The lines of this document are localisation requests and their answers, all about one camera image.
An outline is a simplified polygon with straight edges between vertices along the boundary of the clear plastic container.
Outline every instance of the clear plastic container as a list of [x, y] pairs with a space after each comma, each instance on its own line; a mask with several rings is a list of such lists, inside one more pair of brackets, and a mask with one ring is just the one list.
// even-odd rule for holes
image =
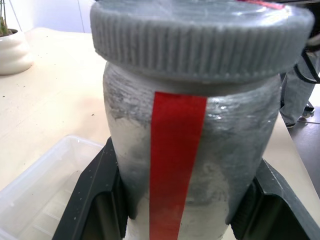
[[102, 147], [66, 136], [0, 191], [0, 240], [51, 240], [81, 172]]

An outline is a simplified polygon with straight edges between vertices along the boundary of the jar lid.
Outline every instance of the jar lid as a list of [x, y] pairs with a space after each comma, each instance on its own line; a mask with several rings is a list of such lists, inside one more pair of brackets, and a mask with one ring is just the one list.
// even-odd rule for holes
[[136, 72], [244, 83], [293, 67], [312, 29], [307, 9], [258, 0], [101, 0], [96, 52]]

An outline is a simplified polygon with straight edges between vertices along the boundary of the light wooden table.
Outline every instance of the light wooden table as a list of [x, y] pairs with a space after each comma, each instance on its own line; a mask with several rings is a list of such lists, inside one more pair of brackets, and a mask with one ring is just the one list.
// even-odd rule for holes
[[[66, 135], [102, 144], [110, 136], [102, 89], [106, 61], [95, 53], [91, 35], [37, 28], [25, 36], [34, 65], [0, 76], [0, 190]], [[320, 225], [320, 200], [281, 117], [264, 158]], [[223, 239], [234, 239], [230, 229]]]

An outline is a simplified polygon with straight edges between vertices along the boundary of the white flower pot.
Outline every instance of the white flower pot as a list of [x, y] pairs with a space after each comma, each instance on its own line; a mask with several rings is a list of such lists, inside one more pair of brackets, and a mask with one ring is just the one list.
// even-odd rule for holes
[[29, 45], [21, 31], [0, 37], [0, 75], [18, 74], [29, 69], [33, 64]]

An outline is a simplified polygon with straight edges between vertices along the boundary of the red strip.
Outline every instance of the red strip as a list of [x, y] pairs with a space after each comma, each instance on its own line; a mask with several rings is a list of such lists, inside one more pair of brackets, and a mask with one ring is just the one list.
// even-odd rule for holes
[[150, 240], [177, 240], [207, 98], [156, 92], [151, 121]]
[[266, 1], [260, 1], [260, 0], [238, 0], [239, 2], [247, 2], [250, 4], [258, 4], [270, 9], [276, 9], [276, 10], [281, 10], [285, 7], [283, 4], [279, 3], [274, 3], [274, 2], [266, 2]]

